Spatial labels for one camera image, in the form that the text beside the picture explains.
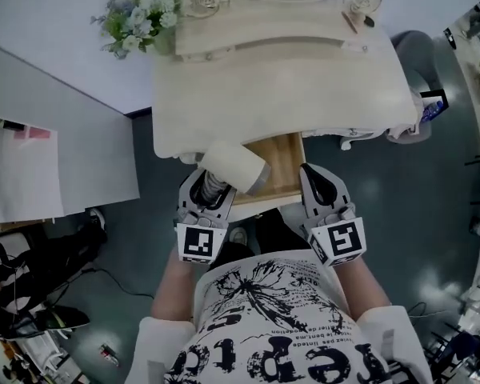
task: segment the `graphic print t-shirt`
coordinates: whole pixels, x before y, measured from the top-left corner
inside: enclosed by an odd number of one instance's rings
[[[335,273],[311,250],[220,266],[196,287],[194,324],[141,321],[126,383],[378,384],[395,369],[432,382],[405,309],[357,323],[347,313]]]

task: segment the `black shoe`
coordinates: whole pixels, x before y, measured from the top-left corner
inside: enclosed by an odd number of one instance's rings
[[[93,223],[94,225],[98,225],[99,227],[102,228],[103,231],[106,231],[105,217],[103,216],[102,212],[98,208],[90,208],[89,216],[90,216],[91,223]]]
[[[41,334],[43,331],[38,328],[34,317],[30,313],[24,313],[6,331],[0,332],[0,339],[11,341],[18,338],[32,338]]]
[[[53,306],[35,314],[40,330],[76,329],[90,323],[87,315],[73,307]]]

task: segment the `grey floor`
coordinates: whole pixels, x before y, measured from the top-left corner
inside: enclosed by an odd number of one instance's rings
[[[308,162],[346,182],[365,223],[365,259],[392,302],[410,308],[424,301],[427,312],[447,310],[414,319],[424,342],[443,320],[456,321],[458,304],[452,297],[471,284],[480,245],[468,232],[480,167],[463,166],[479,153],[477,124],[451,48],[439,39],[436,49],[450,108],[433,122],[426,142],[400,146],[380,137],[354,143],[345,152],[336,137],[304,141]],[[154,155],[149,116],[134,120],[134,144],[141,198],[103,207],[109,241],[96,265],[127,289],[153,293],[175,241],[178,186],[193,167]],[[69,288],[61,304],[91,319],[65,343],[77,364],[96,382],[123,382],[150,300],[122,293],[104,274],[88,274]],[[116,351],[119,368],[99,355],[103,343]]]

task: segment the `cylindrical roll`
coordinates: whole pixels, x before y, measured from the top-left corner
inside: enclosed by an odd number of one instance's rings
[[[265,184],[270,165],[241,145],[215,141],[199,166],[238,191],[254,195]]]

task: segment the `desk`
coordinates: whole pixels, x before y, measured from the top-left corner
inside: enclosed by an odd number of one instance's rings
[[[336,41],[271,41],[208,62],[155,57],[153,137],[161,158],[206,151],[213,140],[248,143],[325,130],[372,138],[416,123],[389,38],[368,52]]]

